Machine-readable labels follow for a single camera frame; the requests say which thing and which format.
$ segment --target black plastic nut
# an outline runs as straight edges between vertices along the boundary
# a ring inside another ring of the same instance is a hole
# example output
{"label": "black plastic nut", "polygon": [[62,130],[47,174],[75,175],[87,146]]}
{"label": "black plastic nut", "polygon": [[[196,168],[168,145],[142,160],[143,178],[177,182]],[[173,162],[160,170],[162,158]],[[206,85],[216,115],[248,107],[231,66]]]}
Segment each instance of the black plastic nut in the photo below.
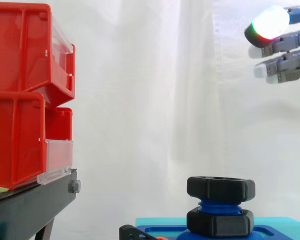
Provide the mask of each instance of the black plastic nut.
{"label": "black plastic nut", "polygon": [[240,204],[256,196],[256,185],[248,179],[192,176],[187,180],[186,191],[201,200]]}
{"label": "black plastic nut", "polygon": [[241,215],[211,215],[198,211],[188,212],[186,226],[190,232],[208,238],[246,238],[254,228],[254,215],[242,210]]}

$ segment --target red storage bin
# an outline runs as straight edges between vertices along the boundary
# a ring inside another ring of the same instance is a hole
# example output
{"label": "red storage bin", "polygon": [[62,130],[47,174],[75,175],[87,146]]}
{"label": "red storage bin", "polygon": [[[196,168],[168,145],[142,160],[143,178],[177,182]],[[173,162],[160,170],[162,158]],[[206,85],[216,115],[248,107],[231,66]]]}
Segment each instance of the red storage bin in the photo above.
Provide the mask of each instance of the red storage bin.
{"label": "red storage bin", "polygon": [[46,108],[38,92],[0,93],[0,187],[70,174],[72,110]]}
{"label": "red storage bin", "polygon": [[75,97],[75,46],[49,5],[0,2],[0,92],[39,92],[49,107]]}

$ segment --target white curtain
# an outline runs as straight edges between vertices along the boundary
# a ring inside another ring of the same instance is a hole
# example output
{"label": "white curtain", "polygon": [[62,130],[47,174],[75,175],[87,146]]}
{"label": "white curtain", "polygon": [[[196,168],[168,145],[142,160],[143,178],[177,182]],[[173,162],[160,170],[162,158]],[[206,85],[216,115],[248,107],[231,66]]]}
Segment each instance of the white curtain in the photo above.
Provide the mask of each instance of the white curtain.
{"label": "white curtain", "polygon": [[118,239],[138,217],[185,217],[190,176],[255,180],[255,216],[300,221],[300,80],[252,75],[244,29],[299,0],[47,0],[76,45],[77,199],[52,240]]}

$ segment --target glowing light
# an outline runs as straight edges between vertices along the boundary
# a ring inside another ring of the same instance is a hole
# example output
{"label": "glowing light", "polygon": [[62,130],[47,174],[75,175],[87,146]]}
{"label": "glowing light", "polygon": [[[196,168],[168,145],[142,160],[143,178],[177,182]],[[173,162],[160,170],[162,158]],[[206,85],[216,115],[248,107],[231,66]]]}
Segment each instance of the glowing light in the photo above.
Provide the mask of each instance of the glowing light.
{"label": "glowing light", "polygon": [[274,39],[285,32],[290,23],[287,10],[273,6],[263,11],[252,23],[254,30],[265,39]]}

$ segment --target screw head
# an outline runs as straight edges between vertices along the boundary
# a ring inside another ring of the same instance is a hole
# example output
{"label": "screw head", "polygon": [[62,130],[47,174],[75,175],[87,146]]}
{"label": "screw head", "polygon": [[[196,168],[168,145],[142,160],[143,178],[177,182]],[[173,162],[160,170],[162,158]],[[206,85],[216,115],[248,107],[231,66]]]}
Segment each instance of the screw head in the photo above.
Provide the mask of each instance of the screw head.
{"label": "screw head", "polygon": [[80,180],[71,180],[69,183],[68,191],[72,194],[78,194],[81,190],[81,181]]}
{"label": "screw head", "polygon": [[132,235],[132,234],[130,234],[130,235],[127,237],[126,240],[135,240],[135,236]]}

